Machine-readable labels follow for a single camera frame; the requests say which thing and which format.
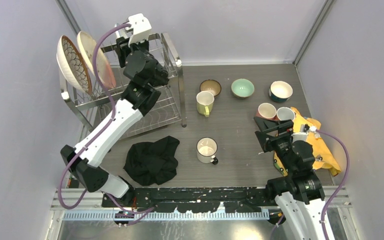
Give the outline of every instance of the plate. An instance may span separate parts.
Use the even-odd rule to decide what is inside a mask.
[[[74,43],[62,35],[56,47],[56,61],[64,78],[76,89],[92,94],[92,83],[86,63]]]
[[[77,34],[77,44],[80,50],[81,56],[84,58],[87,67],[95,75],[94,68],[92,66],[92,54],[94,53],[95,46],[97,42],[92,38],[89,33],[85,31],[80,31]],[[113,89],[116,87],[116,78],[111,69],[110,62],[105,56],[102,49],[98,50],[96,57],[96,67],[98,70],[99,78],[101,79],[103,85],[108,89]]]

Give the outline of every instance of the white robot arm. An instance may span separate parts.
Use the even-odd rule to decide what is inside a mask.
[[[66,165],[74,161],[70,172],[89,192],[102,191],[119,199],[125,196],[131,186],[121,177],[100,168],[100,164],[117,140],[155,105],[161,93],[154,87],[164,86],[169,82],[168,72],[149,53],[148,36],[151,25],[148,19],[140,13],[130,16],[128,22],[131,26],[126,31],[123,30],[123,34],[117,34],[120,37],[117,39],[116,52],[120,66],[124,68],[123,74],[130,79],[130,83],[115,104],[114,117],[113,112],[110,112],[74,148],[66,145],[61,149]],[[132,35],[127,37],[126,33],[129,32]],[[95,138],[92,144],[77,159],[73,159],[92,138]]]
[[[315,127],[301,126],[300,132],[293,132],[294,123],[254,118],[260,131],[255,134],[263,151],[275,151],[284,165],[287,176],[270,179],[265,186],[267,197],[280,207],[292,228],[294,239],[324,240],[321,223],[325,193],[313,170],[315,157],[313,147],[306,142],[309,132]],[[278,131],[277,136],[268,135]],[[325,217],[329,239],[335,239],[329,218]]]

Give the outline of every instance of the bowl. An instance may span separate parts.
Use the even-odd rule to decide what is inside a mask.
[[[56,62],[67,82],[83,93],[92,94],[92,83],[86,63],[74,43],[65,35],[58,41]]]
[[[268,89],[268,96],[276,103],[284,103],[291,98],[292,93],[291,85],[285,81],[274,81]]]
[[[94,67],[92,66],[92,55],[94,53],[97,42],[93,39],[89,33],[85,31],[80,31],[77,34],[77,45],[78,50],[80,51],[81,56],[84,59],[87,67],[90,72],[95,75]],[[113,89],[116,87],[116,78],[114,76],[113,70],[111,69],[110,62],[108,58],[105,56],[102,49],[98,49],[98,53],[96,56],[96,68],[98,71],[98,75],[102,84],[108,88]]]
[[[214,95],[214,97],[217,97],[217,95],[219,95],[220,92],[222,91],[222,86],[218,81],[213,79],[208,79],[201,82],[201,84],[199,85],[199,90],[201,92],[202,91],[210,92]]]
[[[254,84],[245,78],[240,78],[235,80],[232,85],[231,89],[233,94],[238,98],[248,98],[254,93]]]
[[[255,116],[263,119],[274,120],[276,118],[276,114],[276,107],[268,102],[264,102],[258,106]]]

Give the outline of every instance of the black cloth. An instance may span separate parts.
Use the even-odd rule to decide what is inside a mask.
[[[166,136],[156,142],[133,144],[127,153],[124,170],[142,186],[163,184],[173,179],[179,162],[175,152],[180,141]]]

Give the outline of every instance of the cable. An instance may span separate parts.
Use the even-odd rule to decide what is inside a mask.
[[[137,224],[140,220],[142,220],[144,217],[146,217],[147,215],[149,214],[149,212],[146,212],[145,214],[143,214],[142,216],[140,216],[138,219],[134,220],[134,221],[131,221],[129,223],[127,223],[127,226],[132,226],[133,224]]]
[[[282,219],[284,219],[284,214],[282,214],[282,216],[279,218],[279,221],[277,221],[276,225],[273,226],[273,228],[271,229],[270,231],[270,238],[269,240],[272,240],[272,237],[273,237],[273,233],[275,232],[275,230],[279,227],[279,224],[282,222]]]
[[[329,133],[320,131],[320,130],[316,130],[316,131],[318,133],[327,135],[327,136],[335,139],[342,146],[343,151],[345,152],[345,157],[346,157],[346,167],[345,167],[345,173],[343,174],[342,181],[340,181],[337,189],[333,192],[332,196],[329,197],[329,199],[327,200],[326,204],[323,207],[323,210],[321,211],[321,228],[323,229],[324,237],[326,238],[326,240],[329,240],[328,231],[326,230],[326,225],[325,225],[325,215],[326,215],[326,212],[328,211],[329,204],[331,204],[332,200],[338,194],[338,192],[342,188],[342,186],[344,186],[345,181],[348,178],[348,172],[350,170],[350,155],[348,154],[348,150],[345,147],[345,144],[339,138],[337,138],[336,136],[333,136]]]
[[[108,122],[105,124],[105,126],[95,135],[93,136],[81,149],[80,151],[78,151],[78,153],[76,153],[76,155],[72,158],[74,160],[76,160],[85,150],[88,149],[88,147],[93,143],[93,141],[95,141],[109,126],[110,124],[113,122],[112,119],[114,119],[114,117],[116,116],[116,102],[114,101],[114,98],[113,96],[111,96],[110,92],[108,91],[108,89],[104,86],[104,84],[102,83],[102,80],[100,79],[99,75],[98,75],[98,67],[97,67],[97,55],[98,55],[98,50],[100,49],[100,46],[101,44],[104,42],[104,40],[106,38],[108,38],[111,34],[115,33],[116,31],[118,30],[121,30],[121,29],[124,29],[126,27],[130,27],[131,25],[129,23],[124,23],[124,24],[121,24],[121,25],[118,25],[114,28],[112,28],[111,30],[109,30],[108,32],[106,32],[100,39],[99,41],[96,43],[96,46],[93,50],[93,57],[92,57],[92,66],[93,66],[93,72],[96,76],[96,81],[98,82],[98,84],[100,85],[100,87],[104,90],[105,94],[108,96],[108,99],[109,99],[109,102],[111,103],[111,108],[112,108],[112,111],[111,111],[111,118],[110,120],[108,120]],[[80,198],[77,200],[77,202],[74,204],[74,205],[66,205],[64,203],[64,200],[63,200],[63,195],[62,195],[62,186],[63,186],[63,181],[64,181],[64,177],[65,175],[67,174],[67,172],[69,171],[70,167],[73,165],[73,163],[75,161],[70,161],[67,166],[65,166],[64,170],[62,171],[62,175],[61,175],[61,179],[59,181],[59,186],[58,186],[58,200],[59,200],[59,204],[61,204],[61,206],[63,206],[65,209],[68,209],[68,210],[71,210],[71,209],[74,209],[75,207],[77,207],[79,205],[79,203],[82,201],[83,197],[85,196],[87,190],[85,189]],[[121,207],[117,201],[114,199],[114,197],[111,195],[111,194],[108,194],[107,195],[109,196],[109,198],[114,202],[114,204],[119,207],[120,209],[122,209],[123,211],[127,212],[127,213],[130,213],[130,214],[140,214],[140,213],[145,213],[144,216],[146,216],[149,212],[151,212],[154,208],[151,207],[145,211],[140,211],[140,212],[134,212],[134,211],[128,211],[128,210],[125,210],[123,207]]]
[[[112,200],[112,202],[118,207],[120,208],[121,210],[123,210],[124,212],[128,213],[128,214],[145,214],[145,216],[151,212],[152,210],[154,210],[154,207],[150,207],[144,211],[129,211],[129,210],[126,210],[124,209],[115,199],[114,199],[114,196],[112,196],[111,194],[107,194],[109,199]]]

